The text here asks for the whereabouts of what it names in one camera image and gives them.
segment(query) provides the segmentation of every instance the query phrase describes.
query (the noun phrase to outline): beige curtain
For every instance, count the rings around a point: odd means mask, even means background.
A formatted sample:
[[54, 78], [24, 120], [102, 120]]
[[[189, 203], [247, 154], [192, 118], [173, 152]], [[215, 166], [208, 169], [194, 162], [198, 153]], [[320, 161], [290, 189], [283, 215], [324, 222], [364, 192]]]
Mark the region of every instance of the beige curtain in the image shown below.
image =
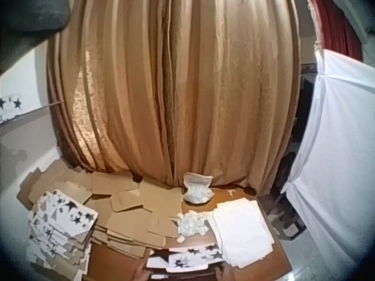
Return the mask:
[[292, 0], [72, 1], [72, 11], [48, 70], [81, 165], [269, 191], [299, 92]]

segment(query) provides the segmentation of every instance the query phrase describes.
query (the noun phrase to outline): crumpled paper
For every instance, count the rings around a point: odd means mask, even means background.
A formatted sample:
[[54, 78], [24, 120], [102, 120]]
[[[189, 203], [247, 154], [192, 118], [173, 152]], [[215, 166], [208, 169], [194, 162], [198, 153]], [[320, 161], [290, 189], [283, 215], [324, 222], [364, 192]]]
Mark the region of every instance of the crumpled paper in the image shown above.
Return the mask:
[[183, 183], [187, 188], [183, 199], [192, 204], [204, 204], [213, 196], [214, 192], [210, 189], [212, 176], [202, 176], [201, 174], [185, 173]]
[[184, 237], [193, 236], [194, 234], [203, 236], [209, 230], [205, 224], [208, 216], [209, 212], [197, 213], [192, 210], [185, 215], [179, 213], [178, 233]]

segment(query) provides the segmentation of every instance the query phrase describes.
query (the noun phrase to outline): hand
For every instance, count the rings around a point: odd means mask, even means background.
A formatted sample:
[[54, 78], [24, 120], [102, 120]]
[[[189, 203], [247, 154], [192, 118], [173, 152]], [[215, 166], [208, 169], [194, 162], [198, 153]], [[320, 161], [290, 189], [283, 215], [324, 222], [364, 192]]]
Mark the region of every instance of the hand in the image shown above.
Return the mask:
[[145, 269], [146, 262], [141, 263], [134, 270], [131, 281], [147, 281], [151, 275], [151, 272]]
[[222, 271], [220, 268], [215, 268], [216, 280], [217, 281], [236, 281], [234, 278], [234, 272], [232, 267], [226, 263], [222, 263]]

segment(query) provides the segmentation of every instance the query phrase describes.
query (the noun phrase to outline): table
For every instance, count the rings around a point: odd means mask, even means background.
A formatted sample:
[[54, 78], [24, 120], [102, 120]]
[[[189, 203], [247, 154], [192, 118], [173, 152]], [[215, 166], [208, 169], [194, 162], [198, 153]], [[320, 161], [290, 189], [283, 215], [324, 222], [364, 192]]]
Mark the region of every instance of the table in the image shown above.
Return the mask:
[[[226, 187], [222, 189], [213, 188], [215, 192], [212, 200], [203, 206], [191, 206], [186, 203], [182, 204], [183, 213], [189, 210], [197, 212], [212, 211], [216, 208], [217, 203], [226, 201], [236, 200], [246, 197], [249, 200], [256, 200], [254, 196], [251, 196], [245, 192], [244, 189], [236, 188], [233, 196], [227, 192], [232, 187]], [[278, 237], [275, 235], [274, 230], [265, 216], [265, 221], [270, 228], [270, 231], [275, 239], [273, 245], [273, 252], [266, 256], [263, 260], [255, 262], [246, 268], [238, 269], [235, 268], [236, 281], [273, 281], [280, 277], [283, 277], [289, 273], [291, 265], [289, 260], [280, 244]], [[204, 236], [193, 236], [187, 238], [184, 243], [180, 244], [174, 239], [167, 239], [166, 248], [177, 248], [177, 247], [189, 247], [194, 245], [203, 245], [215, 242], [214, 235], [207, 233]], [[126, 281], [130, 280], [134, 268], [141, 262], [147, 260], [147, 255], [143, 259], [133, 259], [128, 256], [122, 255], [116, 251], [107, 248], [105, 245], [93, 244], [91, 249], [90, 263], [88, 266], [88, 274], [83, 280], [86, 281]]]

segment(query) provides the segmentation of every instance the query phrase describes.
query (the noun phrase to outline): white plastic bag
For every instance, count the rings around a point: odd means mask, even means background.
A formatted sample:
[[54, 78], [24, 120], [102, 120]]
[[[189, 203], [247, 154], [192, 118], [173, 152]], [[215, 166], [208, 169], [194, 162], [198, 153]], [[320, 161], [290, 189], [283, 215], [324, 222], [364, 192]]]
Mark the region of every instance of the white plastic bag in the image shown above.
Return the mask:
[[183, 183], [187, 192], [183, 199], [192, 204], [204, 204], [213, 196], [214, 192], [210, 189], [212, 176], [202, 176], [201, 174], [185, 173]]

